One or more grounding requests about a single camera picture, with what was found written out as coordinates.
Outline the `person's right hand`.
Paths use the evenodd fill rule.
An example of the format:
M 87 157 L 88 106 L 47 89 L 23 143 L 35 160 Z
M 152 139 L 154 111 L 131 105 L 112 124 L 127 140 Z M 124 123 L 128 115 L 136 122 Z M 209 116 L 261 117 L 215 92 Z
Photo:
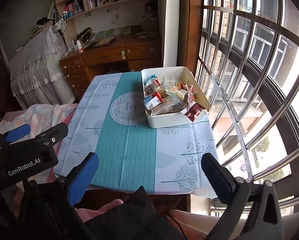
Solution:
M 198 215 L 180 210 L 170 210 L 168 221 L 179 230 L 185 239 L 206 239 L 220 218 Z

